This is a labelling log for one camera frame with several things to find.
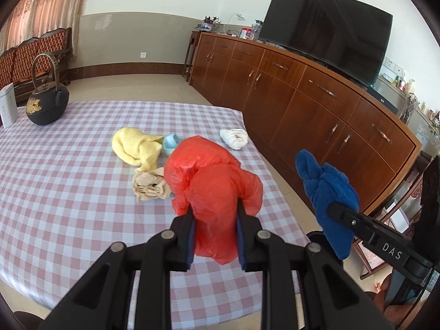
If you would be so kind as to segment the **light blue paper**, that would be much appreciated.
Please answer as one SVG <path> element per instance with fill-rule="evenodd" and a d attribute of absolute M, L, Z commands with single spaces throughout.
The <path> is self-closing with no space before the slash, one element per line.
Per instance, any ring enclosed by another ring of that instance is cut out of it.
<path fill-rule="evenodd" d="M 167 135 L 163 139 L 163 151 L 165 155 L 170 156 L 181 142 L 182 138 L 180 138 L 177 134 L 172 133 Z"/>

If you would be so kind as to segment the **red white can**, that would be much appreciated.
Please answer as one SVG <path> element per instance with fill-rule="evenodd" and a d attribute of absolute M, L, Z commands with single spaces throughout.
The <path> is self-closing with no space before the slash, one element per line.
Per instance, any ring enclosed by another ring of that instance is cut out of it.
<path fill-rule="evenodd" d="M 241 39 L 247 39 L 249 38 L 251 34 L 251 30 L 247 27 L 244 27 L 241 31 L 240 31 L 240 38 Z"/>

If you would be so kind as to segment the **beige patterned curtain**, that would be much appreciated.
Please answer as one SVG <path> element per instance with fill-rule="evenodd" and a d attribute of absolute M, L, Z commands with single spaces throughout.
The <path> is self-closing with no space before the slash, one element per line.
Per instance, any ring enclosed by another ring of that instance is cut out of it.
<path fill-rule="evenodd" d="M 59 28 L 70 28 L 71 45 L 78 45 L 84 0 L 20 0 L 1 28 L 1 51 L 17 47 L 32 37 Z"/>

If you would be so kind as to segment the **yellow cloth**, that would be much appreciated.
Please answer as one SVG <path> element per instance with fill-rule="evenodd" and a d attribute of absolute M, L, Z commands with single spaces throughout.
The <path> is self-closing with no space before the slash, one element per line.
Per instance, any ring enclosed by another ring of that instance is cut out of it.
<path fill-rule="evenodd" d="M 163 136 L 145 134 L 133 127 L 123 127 L 113 135 L 111 146 L 123 162 L 137 166 L 136 172 L 147 172 L 157 168 L 163 140 Z"/>

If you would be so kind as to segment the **black soundbar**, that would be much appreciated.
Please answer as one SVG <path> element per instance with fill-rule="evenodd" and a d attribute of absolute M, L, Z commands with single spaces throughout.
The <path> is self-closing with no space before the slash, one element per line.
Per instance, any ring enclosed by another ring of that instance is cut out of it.
<path fill-rule="evenodd" d="M 371 95 L 373 98 L 377 99 L 383 106 L 389 109 L 393 114 L 397 115 L 398 109 L 392 104 L 388 99 L 386 99 L 383 95 L 377 92 L 374 88 L 369 86 L 367 88 L 367 93 Z"/>

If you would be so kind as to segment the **carved wooden side stand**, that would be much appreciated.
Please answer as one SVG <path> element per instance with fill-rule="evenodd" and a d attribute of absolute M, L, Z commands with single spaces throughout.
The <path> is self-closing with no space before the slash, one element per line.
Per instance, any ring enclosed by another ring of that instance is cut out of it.
<path fill-rule="evenodd" d="M 370 216 L 400 233 L 411 236 L 410 229 L 420 217 L 423 173 L 433 159 L 433 156 L 421 151 L 403 181 Z M 384 260 L 366 249 L 361 240 L 356 239 L 353 249 L 363 262 L 365 272 L 360 276 L 361 280 L 387 266 Z"/>

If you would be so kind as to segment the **black flat television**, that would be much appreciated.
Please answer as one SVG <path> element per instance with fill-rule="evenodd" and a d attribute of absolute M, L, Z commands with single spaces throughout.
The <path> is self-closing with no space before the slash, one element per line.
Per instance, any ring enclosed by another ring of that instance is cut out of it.
<path fill-rule="evenodd" d="M 271 0 L 259 39 L 299 52 L 370 86 L 393 16 L 357 0 Z"/>

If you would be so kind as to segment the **white tissue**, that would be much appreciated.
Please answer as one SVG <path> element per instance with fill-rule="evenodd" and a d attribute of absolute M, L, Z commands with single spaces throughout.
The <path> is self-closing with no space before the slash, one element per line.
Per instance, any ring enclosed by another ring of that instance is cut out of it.
<path fill-rule="evenodd" d="M 219 135 L 222 141 L 233 150 L 241 150 L 248 144 L 248 134 L 244 129 L 221 129 Z"/>

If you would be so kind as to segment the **white box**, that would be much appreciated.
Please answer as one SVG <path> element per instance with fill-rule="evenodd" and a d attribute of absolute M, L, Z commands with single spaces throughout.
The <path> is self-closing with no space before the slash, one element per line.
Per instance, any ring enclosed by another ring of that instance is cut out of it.
<path fill-rule="evenodd" d="M 1 124 L 4 128 L 13 125 L 18 119 L 18 108 L 13 84 L 8 84 L 0 92 Z"/>

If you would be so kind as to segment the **black cast iron teapot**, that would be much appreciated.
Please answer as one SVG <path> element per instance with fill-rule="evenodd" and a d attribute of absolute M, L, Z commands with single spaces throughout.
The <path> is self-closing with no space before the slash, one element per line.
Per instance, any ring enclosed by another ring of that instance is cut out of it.
<path fill-rule="evenodd" d="M 43 78 L 42 84 L 38 86 L 36 67 L 41 57 L 47 57 L 51 61 L 51 69 L 48 77 Z M 36 125 L 51 124 L 64 114 L 69 101 L 69 91 L 60 83 L 58 61 L 52 53 L 43 52 L 34 58 L 31 79 L 34 91 L 26 103 L 26 115 Z"/>

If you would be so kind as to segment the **pink checkered tablecloth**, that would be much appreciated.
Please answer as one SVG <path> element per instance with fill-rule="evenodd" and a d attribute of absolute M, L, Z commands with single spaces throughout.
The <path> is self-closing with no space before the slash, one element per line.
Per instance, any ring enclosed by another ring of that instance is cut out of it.
<path fill-rule="evenodd" d="M 1 281 L 53 308 L 115 241 L 141 244 L 171 224 L 171 198 L 137 202 L 134 167 L 112 151 L 113 134 L 203 136 L 223 147 L 220 129 L 245 128 L 242 113 L 197 104 L 143 101 L 69 103 L 63 117 L 37 126 L 19 109 L 1 127 Z M 264 229 L 304 246 L 308 239 L 252 141 L 231 153 L 263 183 Z M 196 256 L 172 273 L 172 328 L 194 329 L 261 309 L 261 275 L 238 259 L 219 265 Z"/>

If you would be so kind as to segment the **long wooden sideboard cabinet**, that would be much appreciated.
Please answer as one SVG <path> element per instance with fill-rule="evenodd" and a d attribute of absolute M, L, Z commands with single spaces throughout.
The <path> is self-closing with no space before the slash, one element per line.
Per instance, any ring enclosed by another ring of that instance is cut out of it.
<path fill-rule="evenodd" d="M 236 109 L 258 150 L 304 196 L 300 150 L 344 173 L 373 213 L 405 178 L 421 144 L 367 91 L 289 51 L 214 33 L 193 33 L 184 68 L 216 106 Z"/>

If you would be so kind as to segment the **small potted plant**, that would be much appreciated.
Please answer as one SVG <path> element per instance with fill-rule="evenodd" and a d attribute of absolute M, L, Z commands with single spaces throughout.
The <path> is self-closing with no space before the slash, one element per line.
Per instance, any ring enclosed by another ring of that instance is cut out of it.
<path fill-rule="evenodd" d="M 196 26 L 196 30 L 200 32 L 215 32 L 221 25 L 221 21 L 218 17 L 207 16 L 203 19 L 201 23 Z"/>

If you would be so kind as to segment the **blue knitted cloth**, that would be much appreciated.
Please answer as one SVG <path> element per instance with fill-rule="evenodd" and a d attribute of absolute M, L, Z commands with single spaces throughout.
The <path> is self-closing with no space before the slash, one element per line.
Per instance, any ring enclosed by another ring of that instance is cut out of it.
<path fill-rule="evenodd" d="M 295 167 L 303 181 L 305 194 L 315 210 L 317 222 L 330 246 L 339 260 L 346 259 L 351 252 L 354 232 L 333 221 L 328 216 L 328 206 L 339 203 L 358 212 L 358 193 L 345 174 L 328 163 L 319 165 L 308 150 L 297 153 Z"/>

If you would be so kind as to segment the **wooden carved sofa bench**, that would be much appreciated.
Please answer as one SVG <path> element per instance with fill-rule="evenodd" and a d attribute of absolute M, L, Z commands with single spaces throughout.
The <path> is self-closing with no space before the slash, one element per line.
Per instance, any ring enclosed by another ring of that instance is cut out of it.
<path fill-rule="evenodd" d="M 65 86 L 70 84 L 68 61 L 72 56 L 71 34 L 71 28 L 59 28 L 42 37 L 32 37 L 1 55 L 1 88 L 13 83 L 18 106 L 24 106 L 34 90 L 31 67 L 38 54 L 52 54 L 58 62 L 60 82 Z"/>

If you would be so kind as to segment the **beige cloth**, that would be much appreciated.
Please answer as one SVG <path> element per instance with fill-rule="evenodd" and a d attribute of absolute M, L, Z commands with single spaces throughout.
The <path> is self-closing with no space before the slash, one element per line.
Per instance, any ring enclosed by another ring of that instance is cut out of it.
<path fill-rule="evenodd" d="M 172 193 L 164 178 L 164 168 L 137 171 L 132 180 L 132 188 L 138 202 L 164 200 Z"/>

